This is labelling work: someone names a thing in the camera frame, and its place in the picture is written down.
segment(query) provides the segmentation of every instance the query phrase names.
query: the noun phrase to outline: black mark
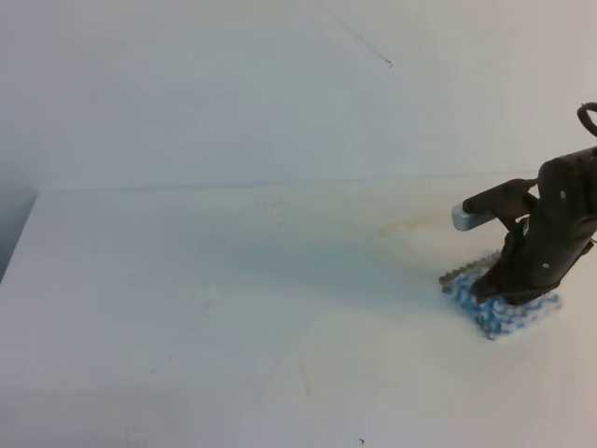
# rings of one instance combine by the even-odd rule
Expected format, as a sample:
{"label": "black mark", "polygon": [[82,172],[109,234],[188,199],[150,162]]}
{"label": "black mark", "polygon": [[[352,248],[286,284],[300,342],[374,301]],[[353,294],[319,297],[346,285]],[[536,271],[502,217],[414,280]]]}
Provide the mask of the black mark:
{"label": "black mark", "polygon": [[389,65],[388,68],[392,68],[394,66],[394,63],[392,61],[387,59],[378,49],[369,44],[367,40],[365,40],[365,38],[355,30],[355,28],[353,28],[351,25],[349,25],[336,14],[334,14],[332,10],[329,7],[327,7],[327,5],[322,0],[315,0],[315,4],[319,6],[321,9],[323,9],[329,15],[329,17],[331,17],[334,20],[334,22],[337,23],[340,26],[340,28],[342,28],[346,33],[348,33],[355,39],[360,40],[363,43],[363,45],[365,45],[365,47],[367,47],[370,51],[382,58]]}

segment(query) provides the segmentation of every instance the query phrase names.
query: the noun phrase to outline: cable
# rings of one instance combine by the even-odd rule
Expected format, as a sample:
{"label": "cable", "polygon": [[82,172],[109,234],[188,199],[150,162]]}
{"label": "cable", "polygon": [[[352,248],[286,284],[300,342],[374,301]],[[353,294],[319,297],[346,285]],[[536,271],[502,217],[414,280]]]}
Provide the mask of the cable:
{"label": "cable", "polygon": [[586,103],[578,108],[576,115],[587,131],[597,137],[597,125],[590,119],[589,111],[597,112],[597,103]]}

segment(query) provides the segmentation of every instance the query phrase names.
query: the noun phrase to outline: white wall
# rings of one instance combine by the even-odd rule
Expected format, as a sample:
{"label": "white wall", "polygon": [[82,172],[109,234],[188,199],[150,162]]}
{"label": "white wall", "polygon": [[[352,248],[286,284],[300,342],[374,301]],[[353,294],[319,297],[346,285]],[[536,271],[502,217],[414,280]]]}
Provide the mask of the white wall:
{"label": "white wall", "polygon": [[593,0],[4,0],[0,163],[28,189],[534,170],[591,144],[575,111],[597,98],[596,16]]}

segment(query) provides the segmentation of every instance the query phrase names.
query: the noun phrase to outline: brown stain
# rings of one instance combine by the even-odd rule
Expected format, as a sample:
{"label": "brown stain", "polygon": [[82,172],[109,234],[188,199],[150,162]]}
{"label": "brown stain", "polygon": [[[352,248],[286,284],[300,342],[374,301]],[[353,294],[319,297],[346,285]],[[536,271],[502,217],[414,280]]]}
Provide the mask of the brown stain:
{"label": "brown stain", "polygon": [[442,215],[428,215],[426,217],[419,217],[417,219],[407,220],[407,221],[396,221],[391,222],[380,228],[378,230],[378,234],[382,238],[387,238],[388,236],[392,236],[396,233],[400,233],[402,231],[417,231],[422,227],[437,224],[438,222],[442,222],[446,218],[445,214]]}
{"label": "brown stain", "polygon": [[300,376],[300,381],[302,381],[302,385],[305,387],[305,397],[310,397],[312,393],[312,384],[311,378],[305,369],[305,366],[302,362],[298,363],[298,375]]}

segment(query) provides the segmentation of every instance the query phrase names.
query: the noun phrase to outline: stain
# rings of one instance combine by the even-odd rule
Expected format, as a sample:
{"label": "stain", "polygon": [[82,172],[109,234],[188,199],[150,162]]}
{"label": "stain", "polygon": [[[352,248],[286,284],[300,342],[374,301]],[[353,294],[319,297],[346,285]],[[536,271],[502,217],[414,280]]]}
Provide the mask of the stain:
{"label": "stain", "polygon": [[274,225],[275,227],[277,227],[278,229],[282,227],[282,213],[283,213],[283,208],[284,206],[284,201],[282,200],[282,198],[278,198],[275,201],[273,201],[273,203],[271,203],[271,218],[274,221]]}
{"label": "stain", "polygon": [[211,309],[212,309],[212,306],[214,306],[214,301],[212,301],[212,300],[210,299],[210,300],[209,300],[209,301],[207,301],[207,302],[206,302],[206,303],[203,305],[203,307],[201,308],[201,314],[202,314],[202,315],[205,315],[205,314],[207,314],[207,312],[208,312],[209,310],[211,310]]}
{"label": "stain", "polygon": [[419,217],[417,219],[407,220],[407,221],[396,221],[392,222],[386,226],[383,226],[378,230],[378,234],[386,238],[388,236],[392,236],[395,233],[400,233],[402,231],[417,231],[418,229],[432,225],[438,224],[439,222],[443,222],[446,219],[444,215],[429,215],[426,217]]}
{"label": "stain", "polygon": [[300,381],[302,381],[302,385],[305,387],[305,397],[308,398],[312,393],[312,384],[311,378],[302,362],[298,363],[298,375],[300,375]]}
{"label": "stain", "polygon": [[392,68],[394,63],[388,60],[383,54],[373,47],[361,34],[359,34],[355,28],[353,28],[350,24],[346,21],[342,20],[338,15],[336,15],[322,0],[315,0],[315,4],[322,10],[324,10],[332,20],[338,24],[338,26],[344,30],[348,35],[352,36],[353,38],[360,40],[361,43],[373,54],[377,55],[379,58],[384,60],[388,64],[388,68]]}
{"label": "stain", "polygon": [[132,427],[128,425],[124,427],[124,443],[127,448],[147,447],[147,438],[139,428],[138,423],[135,423]]}

